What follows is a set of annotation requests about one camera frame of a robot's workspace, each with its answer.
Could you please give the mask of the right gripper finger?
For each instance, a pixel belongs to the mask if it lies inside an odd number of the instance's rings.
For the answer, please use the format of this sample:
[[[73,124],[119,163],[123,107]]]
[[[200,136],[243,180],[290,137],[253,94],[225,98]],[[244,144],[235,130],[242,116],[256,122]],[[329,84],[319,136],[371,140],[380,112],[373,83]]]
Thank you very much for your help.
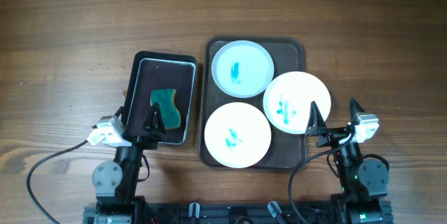
[[[309,121],[306,127],[305,135],[310,137],[316,137],[320,135],[327,135],[328,129],[325,124],[318,105],[315,101],[311,102]]]
[[[364,109],[358,104],[355,98],[351,98],[349,101],[350,116],[354,117],[358,112],[364,112]]]

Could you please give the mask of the green yellow sponge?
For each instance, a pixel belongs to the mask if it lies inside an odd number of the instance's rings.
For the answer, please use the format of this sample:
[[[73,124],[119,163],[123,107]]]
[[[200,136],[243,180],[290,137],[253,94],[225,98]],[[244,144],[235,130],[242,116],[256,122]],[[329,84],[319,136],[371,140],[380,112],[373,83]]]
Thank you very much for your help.
[[[166,130],[176,129],[181,125],[181,114],[175,105],[175,89],[158,89],[151,92],[151,104],[157,103]]]

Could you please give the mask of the white plate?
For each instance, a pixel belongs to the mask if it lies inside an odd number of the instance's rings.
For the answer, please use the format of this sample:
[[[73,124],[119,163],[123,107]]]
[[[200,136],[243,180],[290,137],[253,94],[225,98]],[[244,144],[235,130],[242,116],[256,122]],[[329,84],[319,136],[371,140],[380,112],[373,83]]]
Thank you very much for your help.
[[[205,146],[226,167],[255,165],[268,152],[272,131],[264,114],[247,103],[228,103],[216,109],[205,124]]]
[[[317,77],[300,71],[276,77],[263,96],[263,109],[273,126],[290,134],[303,134],[315,102],[324,120],[331,110],[327,87]]]

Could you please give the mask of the white plate front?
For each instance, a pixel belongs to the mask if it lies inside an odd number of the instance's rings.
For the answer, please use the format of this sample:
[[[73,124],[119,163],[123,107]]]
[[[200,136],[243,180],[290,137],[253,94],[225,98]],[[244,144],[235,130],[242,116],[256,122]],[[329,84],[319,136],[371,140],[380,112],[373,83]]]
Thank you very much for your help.
[[[205,146],[226,167],[255,165],[268,152],[272,131],[264,114],[247,103],[228,103],[216,109],[205,124]]]

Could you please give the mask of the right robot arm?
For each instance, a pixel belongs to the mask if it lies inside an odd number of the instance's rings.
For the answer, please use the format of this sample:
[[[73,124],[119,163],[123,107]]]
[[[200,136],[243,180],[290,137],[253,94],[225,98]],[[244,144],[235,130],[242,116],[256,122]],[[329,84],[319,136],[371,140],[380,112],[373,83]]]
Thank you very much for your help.
[[[351,120],[345,127],[328,128],[316,102],[311,102],[305,135],[317,137],[316,146],[328,147],[342,192],[330,199],[335,223],[384,223],[380,203],[387,196],[389,162],[376,154],[362,154],[360,145],[379,129],[375,114],[364,111],[355,99],[349,101]]]

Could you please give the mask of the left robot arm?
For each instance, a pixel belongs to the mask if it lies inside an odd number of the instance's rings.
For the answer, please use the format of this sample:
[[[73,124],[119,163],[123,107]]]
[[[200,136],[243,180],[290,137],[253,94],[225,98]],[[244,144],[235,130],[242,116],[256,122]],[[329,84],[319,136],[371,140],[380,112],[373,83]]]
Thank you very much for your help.
[[[96,145],[100,142],[116,149],[112,161],[98,165],[92,175],[96,189],[95,207],[85,207],[83,223],[156,223],[156,214],[143,196],[135,194],[136,187],[143,180],[139,171],[148,164],[143,151],[157,148],[166,139],[160,105],[153,103],[142,124],[144,134],[130,135],[119,119],[124,108],[115,115],[101,118],[87,141]]]

